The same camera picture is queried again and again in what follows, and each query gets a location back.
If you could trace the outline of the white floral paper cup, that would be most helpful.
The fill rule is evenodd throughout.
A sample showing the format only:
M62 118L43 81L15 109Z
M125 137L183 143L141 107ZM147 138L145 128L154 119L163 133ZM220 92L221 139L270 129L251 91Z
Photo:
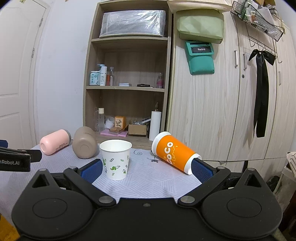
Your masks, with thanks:
M124 140L107 140L99 145L107 178L123 180L128 172L132 143Z

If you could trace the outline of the taupe cylindrical cup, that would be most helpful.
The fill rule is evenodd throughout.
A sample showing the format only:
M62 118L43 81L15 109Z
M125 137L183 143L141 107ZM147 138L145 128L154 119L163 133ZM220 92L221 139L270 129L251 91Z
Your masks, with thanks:
M80 127L74 134L72 148L80 159L89 159L97 152L95 132L87 126Z

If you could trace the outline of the pink cylindrical cup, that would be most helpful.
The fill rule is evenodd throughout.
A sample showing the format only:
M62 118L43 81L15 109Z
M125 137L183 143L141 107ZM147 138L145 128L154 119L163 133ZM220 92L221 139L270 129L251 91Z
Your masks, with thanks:
M63 149L64 147L67 147L70 142L70 133L65 129L60 129L42 137L39 145L41 151L45 155L49 156Z

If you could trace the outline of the pink flat pad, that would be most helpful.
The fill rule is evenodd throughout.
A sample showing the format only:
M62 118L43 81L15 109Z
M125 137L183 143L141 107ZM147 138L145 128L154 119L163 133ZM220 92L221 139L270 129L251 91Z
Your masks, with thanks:
M100 132L102 136L110 136L110 137L126 137L128 135L128 131L121 131L121 132L111 132L109 129L105 129Z

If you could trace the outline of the grey patterned table cloth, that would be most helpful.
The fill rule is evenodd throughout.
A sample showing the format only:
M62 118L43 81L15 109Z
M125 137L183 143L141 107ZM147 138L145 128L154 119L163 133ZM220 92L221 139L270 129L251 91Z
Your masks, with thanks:
M11 211L34 174L41 168L51 173L61 173L69 167L78 167L93 161L79 159L68 146L57 153L46 156L31 165L30 172L1 172L1 214L11 222ZM180 197L198 187L201 182L194 175L187 175L167 162L152 155L151 151L131 149L127 175L114 181L102 173L93 185L108 195L120 198L165 198Z

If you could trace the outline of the small floral tan box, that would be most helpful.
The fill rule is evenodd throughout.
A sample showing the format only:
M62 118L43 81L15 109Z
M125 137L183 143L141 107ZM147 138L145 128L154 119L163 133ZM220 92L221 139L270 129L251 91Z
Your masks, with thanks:
M119 133L123 131L126 127L126 117L125 116L116 116L114 118L114 126L109 130L111 132Z

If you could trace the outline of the small brown cardboard box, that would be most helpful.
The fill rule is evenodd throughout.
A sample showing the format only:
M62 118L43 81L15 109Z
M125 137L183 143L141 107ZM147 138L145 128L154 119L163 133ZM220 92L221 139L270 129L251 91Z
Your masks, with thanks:
M146 136L147 135L146 125L129 124L126 126L125 130L128 131L129 136Z

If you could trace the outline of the light wood wardrobe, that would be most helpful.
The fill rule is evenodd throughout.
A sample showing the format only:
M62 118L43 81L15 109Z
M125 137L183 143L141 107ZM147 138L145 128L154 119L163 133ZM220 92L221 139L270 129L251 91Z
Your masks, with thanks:
M213 74L191 75L185 42L173 30L173 60L166 129L207 161L283 159L295 124L295 48L289 28L274 41L224 14L224 39L214 48ZM256 95L254 49L275 51L267 65L269 106L265 136L253 131Z

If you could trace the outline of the white tube bottle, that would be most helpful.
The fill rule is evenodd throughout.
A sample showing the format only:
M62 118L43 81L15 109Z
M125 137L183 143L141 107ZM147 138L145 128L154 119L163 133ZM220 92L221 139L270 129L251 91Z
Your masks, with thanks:
M107 66L101 66L100 68L100 80L99 85L105 86L106 85L106 78L107 78Z

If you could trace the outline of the black flat item on shelf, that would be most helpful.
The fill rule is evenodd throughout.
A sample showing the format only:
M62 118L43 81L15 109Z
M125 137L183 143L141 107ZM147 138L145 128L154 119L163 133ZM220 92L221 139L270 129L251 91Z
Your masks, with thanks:
M145 88L153 88L153 86L149 85L149 84L137 84L137 87L145 87Z

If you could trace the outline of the small pink bottle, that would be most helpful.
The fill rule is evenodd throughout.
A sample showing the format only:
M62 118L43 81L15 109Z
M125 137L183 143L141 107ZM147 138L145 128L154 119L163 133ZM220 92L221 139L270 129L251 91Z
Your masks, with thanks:
M163 88L164 80L162 73L159 73L157 78L157 88Z

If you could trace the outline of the teal redmi pouch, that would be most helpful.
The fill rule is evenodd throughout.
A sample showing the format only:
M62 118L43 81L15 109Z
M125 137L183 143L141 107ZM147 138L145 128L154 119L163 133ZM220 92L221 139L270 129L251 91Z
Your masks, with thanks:
M185 53L191 75L214 74L214 49L211 43L186 41Z

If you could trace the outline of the black ribbon bow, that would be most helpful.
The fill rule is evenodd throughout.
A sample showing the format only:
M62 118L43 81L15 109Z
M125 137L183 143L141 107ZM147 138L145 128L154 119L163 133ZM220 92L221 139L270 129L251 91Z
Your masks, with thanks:
M253 134L257 138L265 137L268 105L269 105L269 77L266 62L274 65L275 55L269 51L254 49L249 61L256 60L256 96L253 116Z

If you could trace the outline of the white panel door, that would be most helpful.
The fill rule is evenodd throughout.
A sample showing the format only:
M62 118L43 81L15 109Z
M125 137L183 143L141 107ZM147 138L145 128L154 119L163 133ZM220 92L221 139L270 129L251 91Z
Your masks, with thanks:
M1 139L12 149L36 145L34 73L48 13L44 1L9 1L1 9Z

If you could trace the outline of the green padded bag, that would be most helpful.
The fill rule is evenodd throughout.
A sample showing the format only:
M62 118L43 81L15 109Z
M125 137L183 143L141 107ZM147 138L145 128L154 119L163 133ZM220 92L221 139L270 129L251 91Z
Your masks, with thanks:
M191 9L176 13L179 38L221 44L224 38L224 15L215 9Z

